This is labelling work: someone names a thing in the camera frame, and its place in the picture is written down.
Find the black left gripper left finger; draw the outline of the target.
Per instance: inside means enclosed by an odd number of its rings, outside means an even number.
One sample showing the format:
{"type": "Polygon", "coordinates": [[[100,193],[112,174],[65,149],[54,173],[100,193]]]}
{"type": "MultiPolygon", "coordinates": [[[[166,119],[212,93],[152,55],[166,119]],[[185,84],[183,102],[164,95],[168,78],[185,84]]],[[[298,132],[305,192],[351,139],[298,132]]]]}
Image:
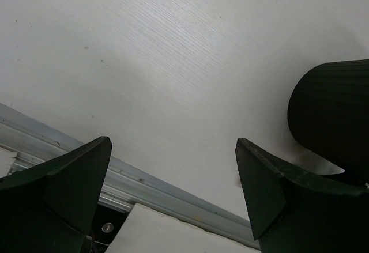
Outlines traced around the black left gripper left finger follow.
{"type": "Polygon", "coordinates": [[[1,178],[1,252],[91,252],[111,140],[1,178]]]}

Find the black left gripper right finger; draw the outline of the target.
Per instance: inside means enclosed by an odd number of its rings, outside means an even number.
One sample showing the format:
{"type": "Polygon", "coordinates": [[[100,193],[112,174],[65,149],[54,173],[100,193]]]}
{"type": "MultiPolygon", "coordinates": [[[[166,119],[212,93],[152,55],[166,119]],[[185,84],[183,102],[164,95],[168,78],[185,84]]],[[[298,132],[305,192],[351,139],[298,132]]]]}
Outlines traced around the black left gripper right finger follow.
{"type": "Polygon", "coordinates": [[[245,138],[236,161],[262,252],[367,252],[368,189],[316,175],[245,138]]]}

